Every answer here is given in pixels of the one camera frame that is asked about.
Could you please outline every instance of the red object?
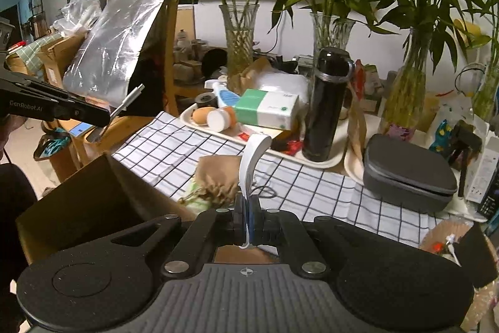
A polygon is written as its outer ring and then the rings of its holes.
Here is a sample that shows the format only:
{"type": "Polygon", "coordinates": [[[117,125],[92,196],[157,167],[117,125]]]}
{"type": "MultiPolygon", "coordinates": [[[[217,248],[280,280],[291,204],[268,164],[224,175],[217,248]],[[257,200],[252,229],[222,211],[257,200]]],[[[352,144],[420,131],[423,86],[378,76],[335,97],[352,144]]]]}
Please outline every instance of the red object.
{"type": "Polygon", "coordinates": [[[243,139],[245,142],[247,142],[250,139],[250,135],[247,133],[239,133],[238,136],[240,139],[243,139]]]}
{"type": "Polygon", "coordinates": [[[366,72],[360,60],[355,61],[355,75],[352,81],[353,89],[357,95],[358,100],[364,98],[364,84],[366,82],[366,72]]]}
{"type": "Polygon", "coordinates": [[[303,147],[303,142],[299,140],[288,141],[288,149],[281,151],[281,153],[287,154],[288,156],[293,156],[298,153],[303,147]]]}
{"type": "Polygon", "coordinates": [[[19,47],[24,47],[25,45],[26,45],[26,41],[20,41],[19,43],[15,43],[11,47],[9,47],[9,49],[7,51],[14,50],[14,49],[19,48],[19,47]]]}
{"type": "Polygon", "coordinates": [[[445,247],[445,244],[443,244],[441,242],[436,242],[436,243],[433,243],[433,245],[432,245],[432,251],[435,254],[439,254],[443,251],[444,247],[445,247]]]}

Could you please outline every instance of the spray bottle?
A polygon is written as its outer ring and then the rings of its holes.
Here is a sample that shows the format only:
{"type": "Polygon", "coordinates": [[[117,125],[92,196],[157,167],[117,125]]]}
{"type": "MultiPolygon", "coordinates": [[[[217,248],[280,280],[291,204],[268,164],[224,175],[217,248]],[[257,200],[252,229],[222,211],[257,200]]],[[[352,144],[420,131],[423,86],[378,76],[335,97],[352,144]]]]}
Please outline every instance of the spray bottle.
{"type": "Polygon", "coordinates": [[[224,108],[225,106],[235,106],[240,99],[238,94],[229,91],[225,84],[219,80],[207,80],[205,82],[205,88],[213,89],[213,93],[218,99],[219,108],[224,108]]]}

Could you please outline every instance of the glass vase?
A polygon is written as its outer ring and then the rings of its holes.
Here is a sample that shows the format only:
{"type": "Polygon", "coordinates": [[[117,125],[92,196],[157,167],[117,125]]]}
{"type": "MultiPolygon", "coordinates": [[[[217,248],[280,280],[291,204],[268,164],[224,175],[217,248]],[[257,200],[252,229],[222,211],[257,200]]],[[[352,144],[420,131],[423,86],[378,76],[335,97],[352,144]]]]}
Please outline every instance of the glass vase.
{"type": "Polygon", "coordinates": [[[324,47],[346,49],[355,20],[312,12],[314,64],[324,47]]]}
{"type": "Polygon", "coordinates": [[[498,87],[499,65],[491,66],[489,64],[482,79],[482,84],[472,100],[473,113],[486,122],[490,122],[492,119],[498,87]]]}
{"type": "Polygon", "coordinates": [[[227,86],[238,95],[245,91],[241,86],[241,74],[253,62],[254,23],[258,7],[255,4],[220,5],[227,39],[227,86]]]}
{"type": "Polygon", "coordinates": [[[426,60],[431,37],[431,31],[411,29],[404,65],[386,101],[380,133],[404,141],[411,141],[414,136],[425,101],[426,60]]]}

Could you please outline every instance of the plastic bag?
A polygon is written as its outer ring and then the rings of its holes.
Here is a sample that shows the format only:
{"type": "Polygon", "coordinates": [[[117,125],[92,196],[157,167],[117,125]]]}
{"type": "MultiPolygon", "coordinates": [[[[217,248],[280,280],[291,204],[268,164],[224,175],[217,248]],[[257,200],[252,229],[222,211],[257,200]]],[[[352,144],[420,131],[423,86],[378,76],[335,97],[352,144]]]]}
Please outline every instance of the plastic bag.
{"type": "Polygon", "coordinates": [[[62,37],[72,37],[82,32],[88,32],[97,21],[102,10],[98,0],[71,0],[61,9],[64,15],[56,20],[53,27],[62,37]]]}
{"type": "Polygon", "coordinates": [[[119,106],[151,32],[151,44],[161,40],[157,19],[164,0],[112,0],[88,33],[64,75],[64,88],[119,106]]]}
{"type": "Polygon", "coordinates": [[[308,79],[303,75],[263,72],[256,77],[255,88],[261,91],[298,95],[300,110],[308,106],[308,79]]]}

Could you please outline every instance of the metal screw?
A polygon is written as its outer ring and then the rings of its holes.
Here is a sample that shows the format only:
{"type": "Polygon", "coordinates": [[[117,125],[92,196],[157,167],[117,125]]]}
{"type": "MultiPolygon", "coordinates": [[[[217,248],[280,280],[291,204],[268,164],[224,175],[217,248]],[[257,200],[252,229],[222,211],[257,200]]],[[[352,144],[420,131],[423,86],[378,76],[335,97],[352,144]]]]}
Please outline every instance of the metal screw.
{"type": "Polygon", "coordinates": [[[179,274],[189,269],[189,264],[185,261],[170,261],[165,264],[165,270],[172,274],[179,274]]]}
{"type": "Polygon", "coordinates": [[[326,265],[319,261],[309,261],[301,266],[307,274],[320,274],[326,271],[326,265]]]}

